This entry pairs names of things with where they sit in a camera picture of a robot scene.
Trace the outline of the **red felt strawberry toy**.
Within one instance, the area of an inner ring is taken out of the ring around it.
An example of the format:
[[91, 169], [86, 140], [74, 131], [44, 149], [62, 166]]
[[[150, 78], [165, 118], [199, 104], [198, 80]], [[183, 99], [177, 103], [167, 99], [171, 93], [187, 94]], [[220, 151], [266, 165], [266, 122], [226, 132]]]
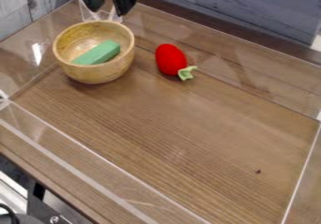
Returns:
[[191, 80], [191, 72], [197, 66], [190, 66], [187, 57], [173, 44], [161, 44], [155, 50], [155, 62], [159, 71], [169, 76], [178, 76], [182, 81]]

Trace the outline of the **light brown wooden bowl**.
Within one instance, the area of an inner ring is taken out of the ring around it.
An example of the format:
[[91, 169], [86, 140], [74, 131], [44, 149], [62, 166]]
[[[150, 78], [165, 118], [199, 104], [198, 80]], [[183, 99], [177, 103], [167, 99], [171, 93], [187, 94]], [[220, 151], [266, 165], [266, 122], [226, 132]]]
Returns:
[[[121, 45], [121, 53], [96, 65], [76, 65], [72, 60], [99, 45], [113, 40]], [[135, 37], [119, 22], [90, 21], [70, 26], [52, 42], [52, 53], [64, 74], [86, 84], [117, 80], [130, 69], [134, 59]]]

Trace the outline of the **grey blue sofa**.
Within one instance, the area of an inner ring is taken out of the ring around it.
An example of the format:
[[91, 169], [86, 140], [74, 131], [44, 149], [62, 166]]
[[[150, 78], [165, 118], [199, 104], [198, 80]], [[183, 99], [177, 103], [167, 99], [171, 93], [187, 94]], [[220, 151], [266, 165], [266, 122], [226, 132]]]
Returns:
[[305, 45], [321, 30], [321, 0], [165, 1]]

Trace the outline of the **black metal table bracket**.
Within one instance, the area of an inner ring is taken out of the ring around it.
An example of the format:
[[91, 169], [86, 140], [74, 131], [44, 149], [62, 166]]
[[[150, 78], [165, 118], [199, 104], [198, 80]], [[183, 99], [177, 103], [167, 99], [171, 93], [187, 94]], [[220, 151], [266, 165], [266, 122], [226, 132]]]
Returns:
[[44, 203], [46, 188], [32, 182], [28, 189], [27, 213], [43, 224], [71, 224], [64, 217]]

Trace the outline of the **green rectangular block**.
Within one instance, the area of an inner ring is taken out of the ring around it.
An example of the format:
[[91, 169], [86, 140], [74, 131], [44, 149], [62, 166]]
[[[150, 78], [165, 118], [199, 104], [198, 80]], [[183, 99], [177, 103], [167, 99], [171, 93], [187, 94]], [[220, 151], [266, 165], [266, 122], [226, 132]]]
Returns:
[[121, 53], [121, 44], [106, 40], [79, 55], [71, 62], [75, 65], [98, 65], [109, 62]]

